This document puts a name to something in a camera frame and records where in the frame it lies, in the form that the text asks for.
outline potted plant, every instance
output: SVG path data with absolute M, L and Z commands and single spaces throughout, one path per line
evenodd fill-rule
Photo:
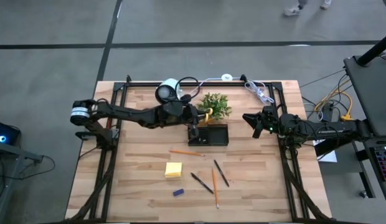
M 219 121 L 225 116 L 229 116 L 232 112 L 232 107 L 228 106 L 228 99 L 226 95 L 221 95 L 220 93 L 211 94 L 208 93 L 204 95 L 204 99 L 201 100 L 202 103 L 198 104 L 199 110 L 208 110 L 212 108 L 212 114 L 209 116 L 209 119 L 206 123 L 210 121 Z

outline desk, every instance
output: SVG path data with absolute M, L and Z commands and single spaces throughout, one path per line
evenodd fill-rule
M 114 82 L 98 82 L 95 99 L 110 100 Z M 297 81 L 282 81 L 288 112 L 304 118 L 305 110 Z M 154 87 L 129 87 L 126 107 L 150 108 L 158 105 Z M 242 119 L 243 113 L 257 113 L 263 105 L 242 87 L 202 87 L 194 98 L 196 104 L 206 93 L 228 95 L 233 113 L 223 120 L 228 124 L 226 147 L 188 147 L 187 128 L 183 125 L 145 129 L 124 121 L 116 158 L 108 222 L 283 222 L 291 221 L 278 141 L 264 131 L 253 139 L 253 129 Z M 95 146 L 83 143 L 81 153 Z M 205 157 L 170 154 L 168 150 L 193 151 Z M 100 150 L 84 156 L 77 166 L 65 217 L 70 218 L 91 194 L 97 174 Z M 217 171 L 220 208 L 195 173 L 210 188 L 211 168 L 216 159 L 229 181 L 227 187 Z M 303 185 L 314 203 L 331 216 L 326 191 L 313 147 L 304 146 L 298 155 Z M 182 162 L 182 177 L 165 179 L 166 162 Z M 173 197 L 172 192 L 185 194 Z M 298 194 L 294 194 L 300 214 Z M 98 214 L 101 211 L 99 202 Z

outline shoe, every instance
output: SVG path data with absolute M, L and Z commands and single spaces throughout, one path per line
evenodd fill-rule
M 301 10 L 298 6 L 285 9 L 285 16 L 298 16 L 301 14 Z
M 331 1 L 324 1 L 324 3 L 320 6 L 321 9 L 328 9 L 331 5 Z

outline yellow pencil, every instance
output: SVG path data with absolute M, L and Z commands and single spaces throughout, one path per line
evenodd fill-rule
M 200 154 L 200 153 L 197 153 L 197 152 L 187 152 L 187 151 L 178 151 L 178 150 L 170 150 L 169 152 L 188 154 L 188 155 L 193 155 L 193 156 L 205 156 L 204 154 Z
M 218 201 L 218 191 L 217 191 L 217 181 L 215 178 L 214 169 L 212 169 L 212 181 L 214 182 L 214 194 L 215 194 L 215 202 L 217 204 L 217 208 L 219 209 L 219 201 Z

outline floor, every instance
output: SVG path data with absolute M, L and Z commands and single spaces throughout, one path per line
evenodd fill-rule
M 22 148 L 56 161 L 50 174 L 19 183 L 6 223 L 63 219 L 81 142 L 69 123 L 74 100 L 91 98 L 96 81 L 219 77 L 298 80 L 343 67 L 386 36 L 386 0 L 335 0 L 327 11 L 295 0 L 0 0 L 0 121 L 22 130 Z M 301 89 L 319 101 L 343 74 Z M 354 97 L 352 115 L 364 118 Z M 321 164 L 333 217 L 386 223 L 386 203 L 362 199 L 358 174 Z M 50 167 L 43 163 L 36 170 Z

